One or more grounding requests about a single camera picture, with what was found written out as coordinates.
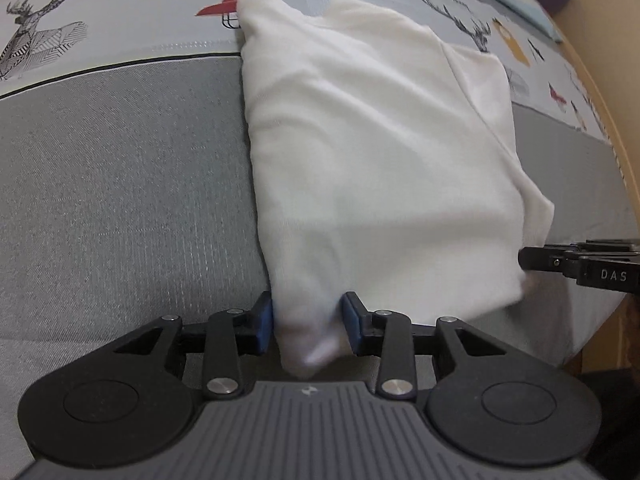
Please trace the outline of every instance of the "white cloth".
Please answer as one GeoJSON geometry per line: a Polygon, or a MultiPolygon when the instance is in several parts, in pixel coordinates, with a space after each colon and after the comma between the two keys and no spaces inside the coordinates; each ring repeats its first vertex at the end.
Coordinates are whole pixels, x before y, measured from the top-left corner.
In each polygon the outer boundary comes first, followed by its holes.
{"type": "Polygon", "coordinates": [[[240,0],[258,236],[285,369],[349,352],[337,309],[413,322],[517,301],[553,205],[522,171],[497,57],[359,0],[240,0]]]}

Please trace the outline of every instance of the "ribbed surface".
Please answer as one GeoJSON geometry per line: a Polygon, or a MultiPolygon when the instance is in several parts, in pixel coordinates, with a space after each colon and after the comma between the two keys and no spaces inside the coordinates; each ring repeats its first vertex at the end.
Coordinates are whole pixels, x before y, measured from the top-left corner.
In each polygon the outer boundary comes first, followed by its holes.
{"type": "Polygon", "coordinates": [[[526,472],[452,452],[406,402],[364,383],[257,383],[244,399],[212,402],[173,448],[114,470],[39,462],[23,480],[469,480],[596,478],[579,463],[526,472]]]}

